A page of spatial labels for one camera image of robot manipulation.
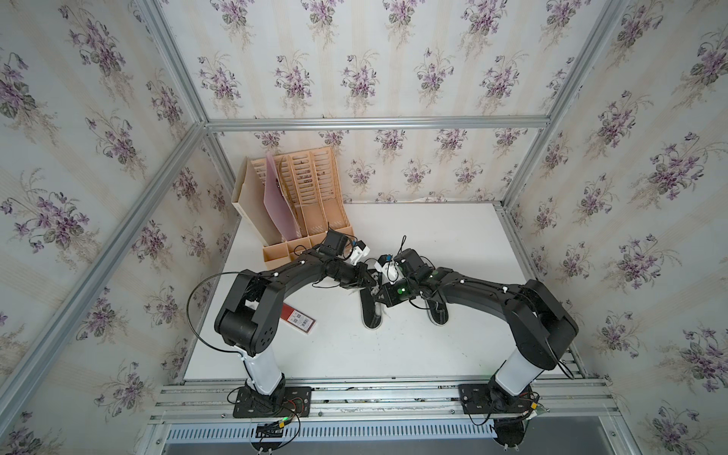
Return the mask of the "black canvas sneaker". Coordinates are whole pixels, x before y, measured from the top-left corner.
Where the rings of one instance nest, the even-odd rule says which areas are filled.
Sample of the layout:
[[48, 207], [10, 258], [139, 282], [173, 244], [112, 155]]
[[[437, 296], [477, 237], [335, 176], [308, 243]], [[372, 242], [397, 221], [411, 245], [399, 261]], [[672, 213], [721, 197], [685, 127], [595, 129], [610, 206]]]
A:
[[371, 289], [364, 288], [359, 292], [362, 320], [364, 325], [371, 330], [375, 330], [382, 323], [382, 304], [377, 300]]
[[449, 321], [447, 305], [441, 301], [427, 300], [428, 318], [438, 326], [443, 326]]

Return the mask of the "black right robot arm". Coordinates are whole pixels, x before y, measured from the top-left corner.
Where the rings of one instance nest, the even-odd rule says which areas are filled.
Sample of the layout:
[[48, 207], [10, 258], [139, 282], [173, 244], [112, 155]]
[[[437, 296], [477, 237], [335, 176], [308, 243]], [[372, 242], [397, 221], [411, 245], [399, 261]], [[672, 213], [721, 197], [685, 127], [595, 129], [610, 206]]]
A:
[[500, 394], [520, 395], [543, 372], [559, 367], [579, 331], [562, 303], [538, 280], [499, 284], [438, 267], [393, 284], [386, 282], [373, 292], [373, 300], [388, 307], [416, 297], [424, 299], [436, 316], [443, 315], [451, 303], [507, 323], [516, 350], [491, 380], [491, 388]]

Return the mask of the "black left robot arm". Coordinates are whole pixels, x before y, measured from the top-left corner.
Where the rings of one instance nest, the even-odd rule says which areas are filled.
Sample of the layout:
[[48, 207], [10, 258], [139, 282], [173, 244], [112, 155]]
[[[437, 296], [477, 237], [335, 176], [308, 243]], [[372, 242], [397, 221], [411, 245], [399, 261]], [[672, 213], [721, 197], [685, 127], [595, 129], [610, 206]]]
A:
[[239, 272], [216, 316], [213, 328], [241, 356], [246, 386], [270, 401], [281, 401], [286, 377], [270, 345], [277, 334], [284, 301], [299, 289], [331, 278], [341, 287], [360, 291], [363, 322], [375, 329], [381, 324], [381, 305], [372, 290], [375, 279], [364, 263], [308, 250], [298, 259], [264, 272]]

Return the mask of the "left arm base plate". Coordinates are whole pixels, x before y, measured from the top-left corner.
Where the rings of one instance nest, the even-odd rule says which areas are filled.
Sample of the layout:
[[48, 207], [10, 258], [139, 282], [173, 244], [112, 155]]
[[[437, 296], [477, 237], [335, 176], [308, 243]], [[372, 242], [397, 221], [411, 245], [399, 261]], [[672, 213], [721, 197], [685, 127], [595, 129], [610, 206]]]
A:
[[227, 400], [233, 405], [234, 418], [288, 416], [307, 417], [311, 410], [310, 387], [279, 387], [272, 395], [263, 395], [252, 386], [233, 390]]

